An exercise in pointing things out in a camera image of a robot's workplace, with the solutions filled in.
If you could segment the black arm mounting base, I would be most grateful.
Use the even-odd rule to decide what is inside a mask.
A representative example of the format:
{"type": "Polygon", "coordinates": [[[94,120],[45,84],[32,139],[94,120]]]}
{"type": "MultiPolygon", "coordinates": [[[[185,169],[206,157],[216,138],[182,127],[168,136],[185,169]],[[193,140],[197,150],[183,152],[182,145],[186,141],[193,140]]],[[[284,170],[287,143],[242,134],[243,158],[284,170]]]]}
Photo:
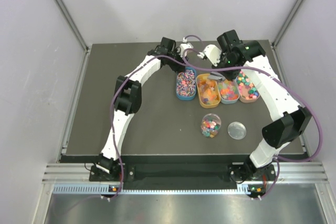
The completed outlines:
{"type": "Polygon", "coordinates": [[[156,183],[160,179],[164,182],[177,182],[179,179],[190,179],[192,182],[198,180],[218,180],[225,183],[241,183],[246,181],[270,181],[276,178],[273,165],[250,173],[241,164],[126,164],[121,170],[120,166],[115,166],[111,172],[92,166],[92,174],[89,180],[95,181],[116,181],[120,179],[124,183],[136,184],[144,182],[156,183]]]}

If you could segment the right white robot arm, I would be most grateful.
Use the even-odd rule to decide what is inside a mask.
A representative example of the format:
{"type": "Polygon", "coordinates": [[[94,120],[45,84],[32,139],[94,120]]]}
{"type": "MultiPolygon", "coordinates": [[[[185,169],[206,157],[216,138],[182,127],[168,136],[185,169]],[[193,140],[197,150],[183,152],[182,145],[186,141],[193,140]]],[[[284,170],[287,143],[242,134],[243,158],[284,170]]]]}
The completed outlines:
{"type": "Polygon", "coordinates": [[[217,42],[221,48],[217,61],[221,73],[233,80],[244,70],[272,119],[272,123],[262,128],[261,142],[246,158],[239,173],[239,182],[256,180],[264,174],[272,159],[304,132],[312,115],[281,86],[258,41],[244,43],[235,30],[230,30],[218,36],[217,42]]]}

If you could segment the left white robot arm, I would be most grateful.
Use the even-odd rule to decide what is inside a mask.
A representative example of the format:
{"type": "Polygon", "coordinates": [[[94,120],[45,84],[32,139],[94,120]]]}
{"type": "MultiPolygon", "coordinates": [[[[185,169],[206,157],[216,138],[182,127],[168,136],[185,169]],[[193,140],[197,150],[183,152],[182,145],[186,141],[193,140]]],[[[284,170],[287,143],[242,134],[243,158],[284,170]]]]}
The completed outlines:
{"type": "Polygon", "coordinates": [[[107,180],[114,180],[123,172],[122,142],[130,121],[141,107],[142,86],[164,66],[169,66],[176,73],[184,71],[183,52],[187,48],[191,45],[182,43],[177,46],[176,41],[163,37],[131,73],[117,78],[110,105],[110,133],[96,161],[96,166],[107,180]]]}

